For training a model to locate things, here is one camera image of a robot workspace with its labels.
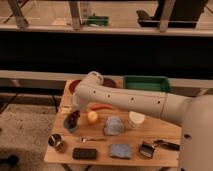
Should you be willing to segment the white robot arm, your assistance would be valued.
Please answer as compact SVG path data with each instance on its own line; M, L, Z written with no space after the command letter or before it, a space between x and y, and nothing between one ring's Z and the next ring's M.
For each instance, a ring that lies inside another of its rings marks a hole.
M187 97L165 92L109 88L89 72L75 87L72 104L110 104L159 118L182 128L178 171L213 171L213 95Z

